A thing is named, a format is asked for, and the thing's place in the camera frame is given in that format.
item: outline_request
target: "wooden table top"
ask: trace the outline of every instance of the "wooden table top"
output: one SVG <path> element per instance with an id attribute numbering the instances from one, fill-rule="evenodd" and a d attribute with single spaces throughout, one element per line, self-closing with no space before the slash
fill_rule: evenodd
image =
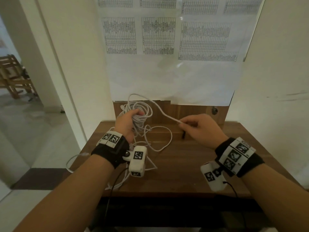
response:
<path id="1" fill-rule="evenodd" d="M 101 122 L 93 135 L 88 140 L 81 153 L 90 153 L 98 140 L 113 127 L 114 122 Z M 200 166 L 215 159 L 213 150 L 203 147 L 189 135 L 185 140 L 181 139 L 182 130 L 177 125 L 166 125 L 173 133 L 171 144 L 161 152 L 154 152 L 148 148 L 148 156 L 158 167 L 157 170 L 146 171 L 144 177 L 135 178 L 130 176 L 128 180 L 118 190 L 114 190 L 113 196 L 118 197 L 214 197 L 216 194 L 235 196 L 231 187 L 214 193 L 211 191 L 204 176 L 200 171 Z M 275 169 L 286 178 L 297 181 L 288 171 L 240 124 L 237 122 L 226 122 L 222 130 L 229 137 L 241 137 L 257 150 L 265 163 Z M 170 133 L 167 129 L 153 129 L 147 135 L 152 146 L 159 149 L 167 144 Z M 79 156 L 71 166 L 72 170 L 77 169 L 87 157 Z M 110 184 L 112 184 L 125 164 L 120 165 L 113 173 Z M 230 178 L 224 173 L 226 180 L 232 184 L 239 197 L 250 198 L 250 192 L 243 182 L 236 176 Z M 105 191 L 103 196 L 108 196 L 110 191 Z"/>

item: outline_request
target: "forearm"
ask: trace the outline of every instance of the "forearm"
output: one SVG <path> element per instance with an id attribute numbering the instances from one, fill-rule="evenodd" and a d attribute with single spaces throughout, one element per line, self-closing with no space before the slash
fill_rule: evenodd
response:
<path id="1" fill-rule="evenodd" d="M 266 164 L 242 177 L 278 231 L 309 231 L 309 193 Z"/>
<path id="2" fill-rule="evenodd" d="M 114 167 L 92 155 L 48 194 L 16 227 L 25 231 L 84 231 Z"/>

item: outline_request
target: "paper poster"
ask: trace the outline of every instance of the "paper poster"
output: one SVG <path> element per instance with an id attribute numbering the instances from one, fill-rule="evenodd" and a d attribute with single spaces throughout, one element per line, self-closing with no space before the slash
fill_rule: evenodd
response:
<path id="1" fill-rule="evenodd" d="M 227 106 L 264 0 L 95 0 L 111 96 Z"/>

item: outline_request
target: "wooden chair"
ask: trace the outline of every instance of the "wooden chair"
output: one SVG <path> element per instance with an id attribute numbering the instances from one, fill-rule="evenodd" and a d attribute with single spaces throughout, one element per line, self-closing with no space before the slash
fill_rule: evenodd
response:
<path id="1" fill-rule="evenodd" d="M 17 88 L 25 89 L 26 92 L 37 94 L 32 81 L 25 73 L 25 69 L 20 65 L 18 60 L 14 55 L 7 55 L 0 57 L 0 71 L 2 73 L 2 78 L 6 81 L 7 85 L 10 87 L 10 94 L 14 99 L 20 98 L 19 93 L 22 91 L 17 91 Z"/>

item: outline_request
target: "person's right hand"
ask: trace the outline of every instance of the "person's right hand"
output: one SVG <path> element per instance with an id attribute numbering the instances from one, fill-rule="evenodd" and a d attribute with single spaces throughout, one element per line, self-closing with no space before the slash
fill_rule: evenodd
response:
<path id="1" fill-rule="evenodd" d="M 218 124 L 207 114 L 187 116 L 180 121 L 183 122 L 179 124 L 182 130 L 200 144 L 213 150 L 228 140 Z"/>

